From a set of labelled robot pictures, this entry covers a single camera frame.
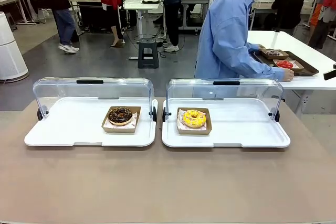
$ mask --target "dark brown serving tray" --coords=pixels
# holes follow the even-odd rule
[[[292,52],[289,52],[289,51],[284,51],[286,53],[288,53],[289,55],[289,58],[291,58],[292,60],[296,60],[298,61],[303,67],[304,69],[299,72],[299,73],[295,73],[294,75],[295,76],[313,76],[317,73],[319,73],[320,71],[317,70],[316,68],[314,68],[312,65],[306,63],[304,60],[300,59],[299,57],[297,57],[295,54],[293,54]],[[269,66],[272,66],[272,67],[278,67],[274,64],[273,60],[268,60],[266,59],[260,51],[255,51],[252,56],[259,62],[261,63],[265,63]]]

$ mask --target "shirt cuff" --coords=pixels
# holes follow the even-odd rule
[[[272,68],[274,71],[274,80],[276,81],[283,81],[283,76],[285,74],[284,70],[282,68]]]
[[[251,51],[258,51],[260,49],[259,44],[252,44],[251,43],[250,46],[251,46],[251,48],[250,48]]]

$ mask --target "brown table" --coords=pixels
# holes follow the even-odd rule
[[[161,118],[162,101],[159,100]],[[27,147],[31,103],[0,132],[0,220],[38,223],[336,220],[334,157],[282,104],[285,150]]]

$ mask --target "transparent cover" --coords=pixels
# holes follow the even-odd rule
[[[283,95],[282,86],[275,80],[264,79],[221,79],[221,80],[198,80],[198,79],[173,79],[167,86],[166,100],[166,119],[169,117],[170,109],[175,109],[173,104],[185,101],[202,101],[216,100],[220,102],[232,101],[232,109],[237,109],[237,113],[244,113],[242,104],[245,101],[262,102],[265,112],[274,119],[280,101]]]
[[[148,100],[152,117],[153,84],[144,78],[43,78],[34,83],[40,112],[44,118],[50,108],[59,100],[71,98],[78,100],[137,98]]]

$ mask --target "person in blue shirt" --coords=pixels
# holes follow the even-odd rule
[[[259,45],[247,42],[248,16],[253,0],[214,0],[199,38],[195,78],[257,78],[292,81],[290,69],[272,68],[249,53]]]

